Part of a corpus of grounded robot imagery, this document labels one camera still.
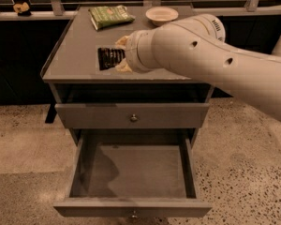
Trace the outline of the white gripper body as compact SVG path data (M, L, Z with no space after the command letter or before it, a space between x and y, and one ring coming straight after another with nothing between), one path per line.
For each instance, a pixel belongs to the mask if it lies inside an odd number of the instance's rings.
M156 69L156 60L152 53L154 30L138 30L133 32L126 43L125 55L130 68L139 73Z

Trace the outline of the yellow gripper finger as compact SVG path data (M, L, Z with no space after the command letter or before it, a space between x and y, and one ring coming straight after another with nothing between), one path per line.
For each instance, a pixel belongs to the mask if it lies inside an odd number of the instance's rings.
M126 48L126 44L127 44L127 41L129 39L129 36L123 36L123 37L120 37L116 42L115 42L115 47L117 49L122 49L124 50Z
M131 72L132 69L127 63L126 59L123 59L118 65L115 66L116 70L119 72Z

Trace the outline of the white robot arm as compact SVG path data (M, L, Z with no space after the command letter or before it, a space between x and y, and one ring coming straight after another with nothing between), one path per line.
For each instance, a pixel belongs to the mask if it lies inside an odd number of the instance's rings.
M214 15L138 30L116 45L136 72L164 68L208 83L281 122L281 57L227 44L224 26Z

